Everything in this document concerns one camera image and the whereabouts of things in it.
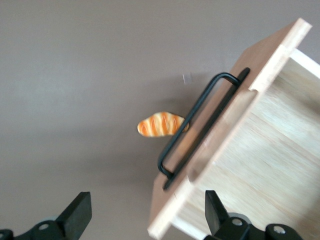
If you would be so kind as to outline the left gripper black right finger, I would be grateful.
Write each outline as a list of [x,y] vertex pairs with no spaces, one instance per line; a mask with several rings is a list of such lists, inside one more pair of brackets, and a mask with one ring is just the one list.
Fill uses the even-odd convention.
[[210,234],[205,240],[247,240],[250,222],[239,213],[229,213],[214,190],[205,192],[205,219]]

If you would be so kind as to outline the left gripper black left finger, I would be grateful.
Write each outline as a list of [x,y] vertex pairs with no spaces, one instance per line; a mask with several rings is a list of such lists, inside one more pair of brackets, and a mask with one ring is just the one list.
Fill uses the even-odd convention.
[[45,220],[13,240],[78,240],[92,219],[90,192],[80,192],[55,220]]

